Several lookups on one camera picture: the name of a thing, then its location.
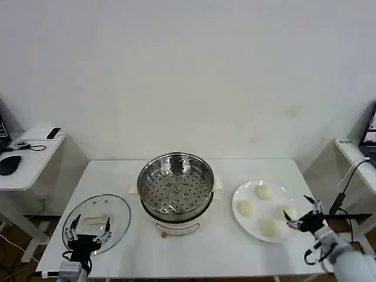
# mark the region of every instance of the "table leg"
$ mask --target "table leg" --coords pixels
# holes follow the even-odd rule
[[[2,230],[6,227],[6,222],[2,222],[1,225],[0,225],[0,234],[2,232]]]
[[[7,226],[12,227],[14,224],[9,219],[7,219],[5,216],[0,214],[0,221],[5,223]]]
[[[28,233],[33,239],[36,239],[40,244],[48,244],[48,236],[27,220],[26,217],[19,214],[14,206],[7,201],[2,201],[0,205],[0,213],[24,232]]]
[[[37,228],[34,224],[32,224],[29,220],[26,219],[23,215],[18,213],[18,211],[13,207],[13,205],[7,203],[6,201],[2,201],[0,204],[0,213],[13,222],[13,224],[17,225],[20,229],[30,235],[32,240],[26,249],[25,254],[21,258],[22,262],[29,262],[31,261],[31,257],[34,254],[36,248],[39,245],[47,245],[49,241],[49,237],[44,233],[47,229],[49,222],[44,221],[39,225]]]

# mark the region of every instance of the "wooden floor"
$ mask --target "wooden floor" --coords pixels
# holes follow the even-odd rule
[[[32,219],[35,225],[39,225],[41,220]],[[52,220],[47,230],[47,234],[51,235],[54,228],[57,225],[57,220]],[[345,221],[329,221],[328,224],[336,232],[348,232],[348,226]],[[18,227],[6,227],[2,233],[9,241],[19,245],[22,248],[27,248],[30,241],[30,237],[25,234]],[[376,246],[376,230],[373,230],[367,234],[368,241],[372,246]],[[361,250],[360,245],[355,242],[354,247]],[[2,237],[0,237],[0,282],[41,282],[42,279],[37,276],[33,276],[37,263],[32,261],[30,263],[21,263],[22,252],[16,247],[7,243]],[[44,247],[40,247],[34,255],[39,260],[43,255]],[[55,278],[49,278],[43,280],[44,282],[56,281]],[[104,280],[97,279],[96,282],[103,282]],[[145,280],[120,280],[120,281],[145,281]],[[182,282],[274,282],[273,277],[253,277],[253,278],[205,278],[205,279],[158,279],[147,280],[148,282],[164,282],[164,281],[182,281]],[[280,277],[281,282],[296,282],[299,281],[294,277]],[[333,275],[320,275],[312,282],[336,282]]]

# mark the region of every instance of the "steamed bun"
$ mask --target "steamed bun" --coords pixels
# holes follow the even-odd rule
[[[298,219],[298,211],[295,209],[295,207],[289,205],[279,206],[277,208],[277,213],[282,218],[284,218],[283,211],[285,211],[287,215],[291,217],[291,219]]]
[[[272,217],[266,218],[261,222],[261,232],[266,237],[280,237],[282,231],[281,229],[281,223]]]
[[[256,195],[260,199],[269,200],[273,197],[273,191],[269,186],[261,185],[256,189]]]
[[[242,216],[253,216],[255,212],[254,204],[251,201],[240,201],[237,208]]]

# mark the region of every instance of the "computer mouse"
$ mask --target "computer mouse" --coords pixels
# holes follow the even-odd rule
[[[10,175],[16,171],[21,156],[10,156],[0,160],[0,175]]]

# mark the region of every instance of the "glass lid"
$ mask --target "glass lid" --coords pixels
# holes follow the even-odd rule
[[[116,245],[127,232],[129,222],[130,208],[124,199],[112,194],[94,196],[79,204],[65,220],[62,230],[63,242],[69,249],[68,235],[72,230],[75,234],[102,236],[106,228],[109,228],[110,234],[106,241],[98,251],[91,254],[95,256]]]

